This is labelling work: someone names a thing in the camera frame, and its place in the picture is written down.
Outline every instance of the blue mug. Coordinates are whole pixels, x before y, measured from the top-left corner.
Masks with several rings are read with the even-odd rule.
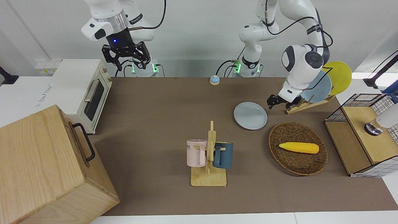
[[[216,141],[213,166],[222,169],[231,168],[233,148],[232,142]]]

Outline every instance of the oven handle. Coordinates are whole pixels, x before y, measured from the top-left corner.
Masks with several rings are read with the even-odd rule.
[[[76,127],[80,127],[83,131],[84,137],[86,138],[88,147],[90,147],[90,151],[91,151],[91,156],[89,156],[88,158],[86,158],[87,162],[90,162],[91,160],[94,159],[94,157],[96,156],[96,152],[94,151],[93,145],[90,142],[90,139],[88,139],[88,135],[86,133],[86,130],[84,129],[83,125],[81,123],[76,123],[76,124],[72,124],[72,128],[76,128]]]
[[[96,92],[96,89],[97,89],[99,83],[100,83],[100,80],[99,80],[99,79],[93,80],[93,81],[91,82],[91,86],[90,86],[90,88],[88,89],[88,92],[87,92],[86,97],[84,98],[84,101],[85,101],[85,102],[91,102],[91,100],[93,100],[94,93]]]

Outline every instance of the yellow plate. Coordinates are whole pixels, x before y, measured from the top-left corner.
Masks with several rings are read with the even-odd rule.
[[[328,75],[332,81],[332,90],[330,91],[330,95],[336,95],[348,88],[351,84],[352,72],[351,69],[344,62],[341,61],[332,61],[326,63],[324,67],[332,67]]]

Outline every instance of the mug handle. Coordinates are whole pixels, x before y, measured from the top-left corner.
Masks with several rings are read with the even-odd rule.
[[[214,156],[214,165],[216,167],[220,166],[220,161],[221,161],[221,146],[216,146],[216,152]]]
[[[200,147],[199,165],[200,165],[200,166],[204,166],[205,163],[206,163],[206,160],[203,161],[203,163],[202,163],[202,158],[205,157],[205,151],[206,151],[206,149],[205,149],[205,147],[202,146],[202,145],[199,145],[199,147]]]

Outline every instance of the oven window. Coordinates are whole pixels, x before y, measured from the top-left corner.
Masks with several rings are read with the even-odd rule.
[[[86,105],[86,108],[84,109],[85,115],[90,119],[90,121],[93,121],[94,115],[96,114],[98,105],[100,104],[103,92],[104,92],[104,87],[101,82],[99,82],[97,89],[94,93],[93,99],[91,102],[88,102]]]

